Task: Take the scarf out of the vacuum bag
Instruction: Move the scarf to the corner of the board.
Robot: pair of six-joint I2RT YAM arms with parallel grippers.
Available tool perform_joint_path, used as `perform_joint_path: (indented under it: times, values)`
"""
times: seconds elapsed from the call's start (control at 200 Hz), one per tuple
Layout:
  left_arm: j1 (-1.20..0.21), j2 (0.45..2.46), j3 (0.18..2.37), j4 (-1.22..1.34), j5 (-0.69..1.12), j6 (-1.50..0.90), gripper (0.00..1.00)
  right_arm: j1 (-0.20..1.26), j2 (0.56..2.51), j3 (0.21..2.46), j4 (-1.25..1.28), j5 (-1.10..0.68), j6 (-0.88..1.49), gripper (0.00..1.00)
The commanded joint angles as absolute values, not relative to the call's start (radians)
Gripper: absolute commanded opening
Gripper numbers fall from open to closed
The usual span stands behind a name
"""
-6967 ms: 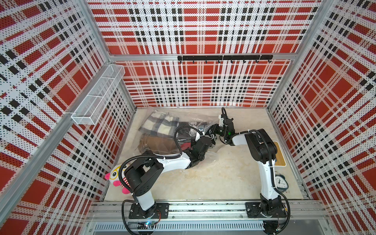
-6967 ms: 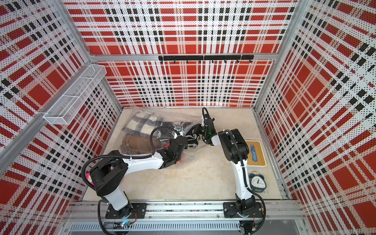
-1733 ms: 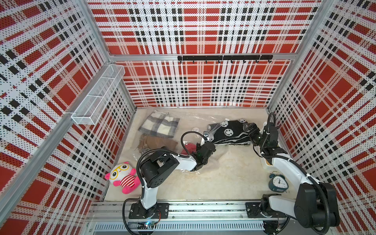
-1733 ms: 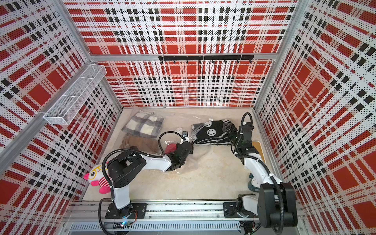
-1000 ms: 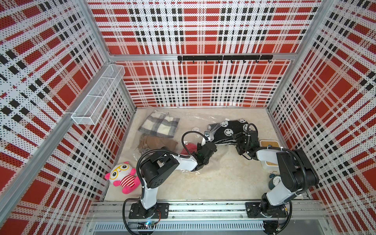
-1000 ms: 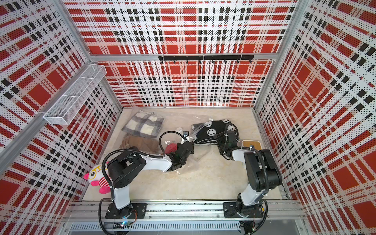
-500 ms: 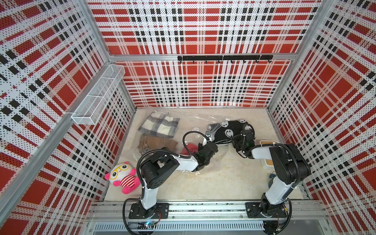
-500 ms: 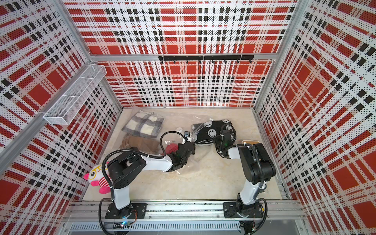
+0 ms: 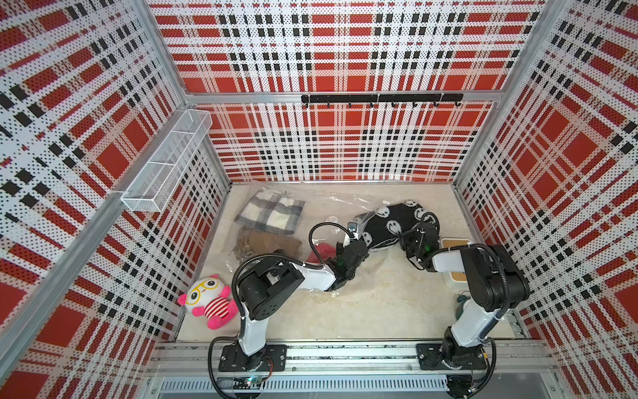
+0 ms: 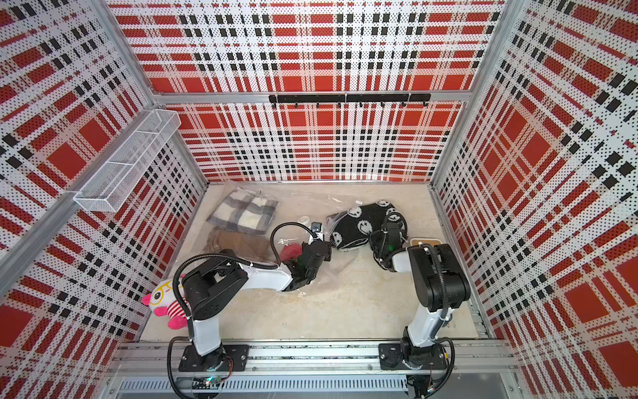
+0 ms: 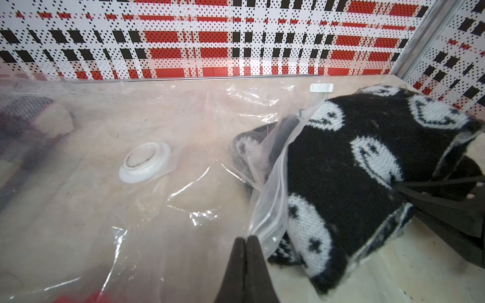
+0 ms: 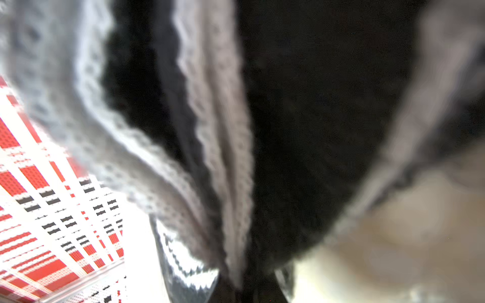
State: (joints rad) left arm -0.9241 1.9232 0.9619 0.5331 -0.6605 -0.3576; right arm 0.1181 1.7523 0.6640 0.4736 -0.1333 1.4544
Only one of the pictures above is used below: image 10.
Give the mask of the clear plastic vacuum bag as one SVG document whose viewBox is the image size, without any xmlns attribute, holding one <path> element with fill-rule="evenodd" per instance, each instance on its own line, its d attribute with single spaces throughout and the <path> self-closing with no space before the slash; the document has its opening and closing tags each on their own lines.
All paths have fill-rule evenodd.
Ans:
<svg viewBox="0 0 638 399">
<path fill-rule="evenodd" d="M 327 192 L 317 191 L 321 187 L 318 185 L 304 188 L 303 185 L 276 185 L 276 184 L 239 184 L 228 182 L 220 186 L 209 186 L 202 203 L 195 215 L 195 222 L 192 229 L 197 228 L 197 239 L 192 246 L 192 254 L 203 253 L 203 248 L 209 233 L 216 229 L 207 222 L 207 218 L 214 211 L 217 205 L 237 187 L 242 187 L 251 191 L 261 191 L 266 196 L 272 196 L 279 202 L 275 216 L 268 231 L 262 236 L 268 239 L 272 230 L 284 222 L 297 222 L 302 216 L 308 216 L 312 222 L 320 222 L 324 229 L 324 238 L 327 238 L 327 217 L 338 214 L 356 205 L 356 199 L 337 192 L 327 187 Z M 274 236 L 274 244 L 279 252 L 289 244 L 302 244 L 312 239 L 305 229 L 287 226 L 280 229 Z M 343 272 L 354 262 L 356 255 L 354 252 L 340 252 L 332 249 L 332 260 L 324 262 L 320 267 L 317 277 L 310 285 L 301 288 L 300 296 L 323 295 L 335 292 L 343 286 Z"/>
</svg>

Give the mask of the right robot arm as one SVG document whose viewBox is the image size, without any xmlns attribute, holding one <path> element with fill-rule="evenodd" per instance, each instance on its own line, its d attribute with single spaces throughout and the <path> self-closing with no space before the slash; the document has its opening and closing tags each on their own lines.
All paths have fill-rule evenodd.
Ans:
<svg viewBox="0 0 638 399">
<path fill-rule="evenodd" d="M 470 283 L 448 244 L 408 241 L 406 223 L 385 221 L 371 234 L 375 262 L 386 271 L 412 277 L 419 301 L 400 342 L 379 346 L 383 370 L 445 370 L 450 354 L 439 332 L 470 299 Z"/>
</svg>

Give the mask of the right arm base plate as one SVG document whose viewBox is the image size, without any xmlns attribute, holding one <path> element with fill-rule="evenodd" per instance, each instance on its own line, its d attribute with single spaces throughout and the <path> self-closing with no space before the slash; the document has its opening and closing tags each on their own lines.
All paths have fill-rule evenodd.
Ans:
<svg viewBox="0 0 638 399">
<path fill-rule="evenodd" d="M 378 346 L 380 368 L 385 371 L 443 371 L 448 367 L 445 349 L 435 344 L 413 347 L 409 343 L 383 343 Z"/>
</svg>

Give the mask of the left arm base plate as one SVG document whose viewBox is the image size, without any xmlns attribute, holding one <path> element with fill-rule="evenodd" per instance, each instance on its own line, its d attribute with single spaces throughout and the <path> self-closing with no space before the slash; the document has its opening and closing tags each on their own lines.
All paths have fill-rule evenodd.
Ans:
<svg viewBox="0 0 638 399">
<path fill-rule="evenodd" d="M 194 345 L 184 349 L 180 372 L 243 372 L 249 357 L 249 345 L 222 345 L 207 355 L 199 355 Z"/>
</svg>

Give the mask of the red knitted scarf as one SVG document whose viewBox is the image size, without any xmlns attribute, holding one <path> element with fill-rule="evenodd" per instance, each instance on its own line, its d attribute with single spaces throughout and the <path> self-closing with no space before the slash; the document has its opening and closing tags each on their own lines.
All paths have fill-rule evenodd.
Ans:
<svg viewBox="0 0 638 399">
<path fill-rule="evenodd" d="M 282 262 L 293 261 L 302 255 L 302 251 L 303 248 L 300 244 L 286 245 L 280 252 L 280 259 Z"/>
</svg>

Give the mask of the black smiley pattern scarf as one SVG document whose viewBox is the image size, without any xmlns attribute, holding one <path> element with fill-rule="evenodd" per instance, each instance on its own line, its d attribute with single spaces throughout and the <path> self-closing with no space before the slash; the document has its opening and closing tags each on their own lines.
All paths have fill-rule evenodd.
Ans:
<svg viewBox="0 0 638 399">
<path fill-rule="evenodd" d="M 407 239 L 407 223 L 388 200 L 358 205 L 327 217 L 327 238 L 332 247 L 348 251 L 369 244 L 370 238 L 379 238 L 384 229 L 397 224 L 402 239 Z"/>
</svg>

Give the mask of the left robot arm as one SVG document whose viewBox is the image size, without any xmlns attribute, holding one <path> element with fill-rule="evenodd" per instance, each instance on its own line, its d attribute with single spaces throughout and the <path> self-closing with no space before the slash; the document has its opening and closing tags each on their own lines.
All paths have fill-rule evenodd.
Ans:
<svg viewBox="0 0 638 399">
<path fill-rule="evenodd" d="M 179 364 L 181 372 L 204 372 L 227 364 L 234 355 L 222 344 L 219 314 L 242 290 L 292 292 L 308 286 L 323 263 L 332 257 L 330 244 L 315 239 L 304 243 L 301 254 L 279 265 L 258 264 L 234 252 L 201 254 L 184 261 L 172 281 L 174 295 L 184 311 L 189 346 Z"/>
</svg>

